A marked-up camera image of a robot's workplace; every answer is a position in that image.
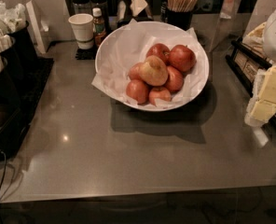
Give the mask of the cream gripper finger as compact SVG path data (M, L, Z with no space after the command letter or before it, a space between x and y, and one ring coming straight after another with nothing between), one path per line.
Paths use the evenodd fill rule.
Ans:
M246 108L244 122L252 127L261 127L268 123L275 113L275 104L251 98Z

